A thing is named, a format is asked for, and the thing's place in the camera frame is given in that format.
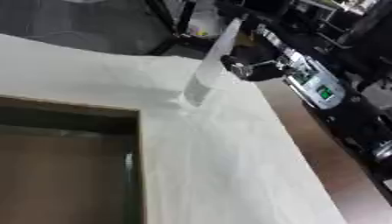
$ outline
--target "brown wood panel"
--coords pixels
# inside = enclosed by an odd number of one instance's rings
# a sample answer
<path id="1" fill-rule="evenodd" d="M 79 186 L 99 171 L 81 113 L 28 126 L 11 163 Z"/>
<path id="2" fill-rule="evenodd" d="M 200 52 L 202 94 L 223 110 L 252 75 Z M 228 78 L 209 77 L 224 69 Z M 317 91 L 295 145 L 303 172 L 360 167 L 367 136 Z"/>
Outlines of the brown wood panel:
<path id="1" fill-rule="evenodd" d="M 0 135 L 0 223 L 120 224 L 128 142 Z"/>
<path id="2" fill-rule="evenodd" d="M 349 224 L 392 223 L 392 207 L 281 80 L 258 84 Z"/>

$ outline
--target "green light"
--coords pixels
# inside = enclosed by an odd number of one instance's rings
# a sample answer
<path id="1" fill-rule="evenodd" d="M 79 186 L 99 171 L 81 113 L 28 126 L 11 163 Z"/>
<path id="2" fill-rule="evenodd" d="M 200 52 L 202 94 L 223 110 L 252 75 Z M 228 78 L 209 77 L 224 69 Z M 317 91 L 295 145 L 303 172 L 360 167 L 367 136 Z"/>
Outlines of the green light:
<path id="1" fill-rule="evenodd" d="M 324 100 L 330 98 L 331 96 L 333 96 L 333 91 L 331 91 L 331 89 L 329 89 L 326 86 L 321 86 L 318 88 L 318 93 L 320 94 L 321 98 L 323 98 Z"/>

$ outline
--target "white marble surface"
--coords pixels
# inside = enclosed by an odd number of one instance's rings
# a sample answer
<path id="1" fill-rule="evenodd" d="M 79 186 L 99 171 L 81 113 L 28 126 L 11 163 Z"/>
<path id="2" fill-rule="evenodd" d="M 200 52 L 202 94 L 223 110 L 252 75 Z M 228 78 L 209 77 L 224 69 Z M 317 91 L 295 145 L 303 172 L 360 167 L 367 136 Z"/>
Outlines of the white marble surface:
<path id="1" fill-rule="evenodd" d="M 3 35 L 0 49 L 0 95 L 142 110 L 149 224 L 345 223 L 253 84 L 230 78 L 183 109 L 175 100 L 197 60 Z"/>

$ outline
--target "table surface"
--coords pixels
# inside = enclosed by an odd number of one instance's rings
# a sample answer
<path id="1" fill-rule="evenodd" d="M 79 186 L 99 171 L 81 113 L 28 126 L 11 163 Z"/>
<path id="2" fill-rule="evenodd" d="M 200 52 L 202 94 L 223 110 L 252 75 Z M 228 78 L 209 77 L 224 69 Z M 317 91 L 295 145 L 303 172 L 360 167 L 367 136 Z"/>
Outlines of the table surface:
<path id="1" fill-rule="evenodd" d="M 149 224 L 345 223 L 251 83 L 177 99 L 198 60 L 85 52 L 0 35 L 0 95 L 141 110 Z"/>

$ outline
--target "machine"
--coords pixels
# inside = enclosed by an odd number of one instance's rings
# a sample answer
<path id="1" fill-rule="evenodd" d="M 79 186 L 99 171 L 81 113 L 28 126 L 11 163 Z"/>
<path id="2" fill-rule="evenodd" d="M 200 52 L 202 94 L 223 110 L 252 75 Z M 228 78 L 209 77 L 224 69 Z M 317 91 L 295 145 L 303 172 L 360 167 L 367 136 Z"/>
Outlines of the machine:
<path id="1" fill-rule="evenodd" d="M 283 77 L 305 107 L 363 168 L 392 205 L 392 120 L 389 114 L 369 102 L 342 73 L 340 61 L 331 55 L 312 53 L 296 45 L 290 34 L 261 21 L 252 31 L 254 39 L 273 49 L 270 58 L 250 62 L 253 47 L 234 50 L 221 58 L 224 67 L 245 81 Z M 276 71 L 272 76 L 271 69 Z"/>

